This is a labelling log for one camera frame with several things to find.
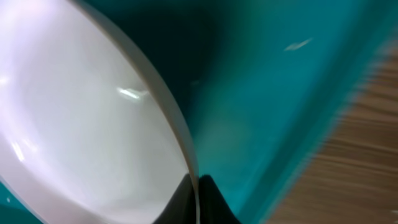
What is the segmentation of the teal plastic tray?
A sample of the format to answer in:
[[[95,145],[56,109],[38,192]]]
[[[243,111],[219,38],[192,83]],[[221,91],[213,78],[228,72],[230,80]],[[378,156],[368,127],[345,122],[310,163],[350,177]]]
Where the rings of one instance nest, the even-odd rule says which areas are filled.
[[[241,223],[268,218],[397,24],[396,1],[83,1],[170,90]]]

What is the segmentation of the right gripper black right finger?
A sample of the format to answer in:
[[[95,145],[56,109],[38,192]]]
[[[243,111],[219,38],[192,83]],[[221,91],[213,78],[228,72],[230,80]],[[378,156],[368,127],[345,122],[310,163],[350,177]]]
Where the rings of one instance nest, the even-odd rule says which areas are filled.
[[[210,175],[199,179],[201,224],[241,224]]]

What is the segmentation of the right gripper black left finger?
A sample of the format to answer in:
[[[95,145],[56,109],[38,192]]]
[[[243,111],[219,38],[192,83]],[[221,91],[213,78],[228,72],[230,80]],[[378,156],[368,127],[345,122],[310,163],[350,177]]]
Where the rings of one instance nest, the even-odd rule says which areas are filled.
[[[195,224],[195,193],[188,174],[154,224]]]

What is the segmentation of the large white plate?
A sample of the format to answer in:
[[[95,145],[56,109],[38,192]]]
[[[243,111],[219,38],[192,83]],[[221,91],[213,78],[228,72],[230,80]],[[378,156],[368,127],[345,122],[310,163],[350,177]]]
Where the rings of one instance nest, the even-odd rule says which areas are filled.
[[[192,138],[140,48],[83,1],[1,2],[1,222],[154,223]]]

